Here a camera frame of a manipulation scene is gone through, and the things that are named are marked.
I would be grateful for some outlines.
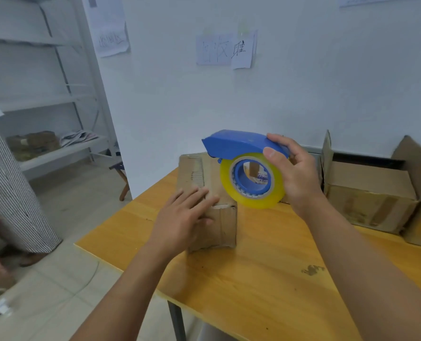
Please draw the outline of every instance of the striped fabric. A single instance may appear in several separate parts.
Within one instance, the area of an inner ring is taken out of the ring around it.
[[[53,251],[61,242],[0,136],[0,237],[26,252]]]

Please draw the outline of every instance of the shelf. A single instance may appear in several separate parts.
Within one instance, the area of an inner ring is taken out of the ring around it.
[[[7,32],[0,32],[0,40],[9,43],[23,43],[32,45],[48,45],[48,46],[79,46],[80,42],[71,41],[67,39],[54,38],[49,36],[37,36],[31,34],[14,35]]]
[[[89,148],[91,146],[94,146],[104,141],[108,142],[108,138],[106,136],[100,136],[91,141],[73,144],[71,146],[64,147],[61,149],[57,149],[53,152],[43,154],[40,157],[23,161],[23,162],[19,162],[21,171],[27,171],[27,170],[33,169],[34,167],[49,163],[50,161],[53,161],[56,159],[66,157],[67,155],[79,152],[83,149]]]
[[[59,105],[65,103],[76,102],[83,98],[94,98],[93,94],[63,94],[63,95],[46,95],[31,98],[19,98],[0,101],[0,109],[3,112],[11,112],[16,110],[24,110],[27,108],[40,108],[42,106]]]

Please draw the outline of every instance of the black metal table leg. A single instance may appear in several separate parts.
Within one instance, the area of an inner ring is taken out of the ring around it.
[[[176,304],[168,302],[170,308],[171,320],[173,321],[174,333],[177,341],[187,341],[185,335],[184,320],[182,319],[182,310]]]

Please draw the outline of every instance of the hand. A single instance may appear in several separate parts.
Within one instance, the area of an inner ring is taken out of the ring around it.
[[[316,172],[315,158],[293,139],[278,134],[267,134],[267,138],[290,150],[293,163],[270,147],[265,147],[263,154],[282,173],[289,202],[294,212],[304,219],[313,203],[324,198]]]
[[[198,203],[208,192],[207,188],[196,187],[187,193],[182,189],[174,193],[158,213],[146,245],[159,251],[167,261],[186,250],[196,239],[197,228],[214,222],[200,218],[220,199],[212,196]]]

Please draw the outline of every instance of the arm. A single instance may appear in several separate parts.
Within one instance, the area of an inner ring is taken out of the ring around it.
[[[125,272],[95,307],[71,341],[136,340],[152,294],[168,263],[196,239],[199,217],[219,198],[202,200],[209,190],[182,190],[157,215],[152,234]]]
[[[294,155],[293,164],[283,154],[264,149],[282,172],[291,205],[310,228],[362,338],[421,340],[421,290],[330,205],[321,192],[314,158],[292,139],[268,137]]]

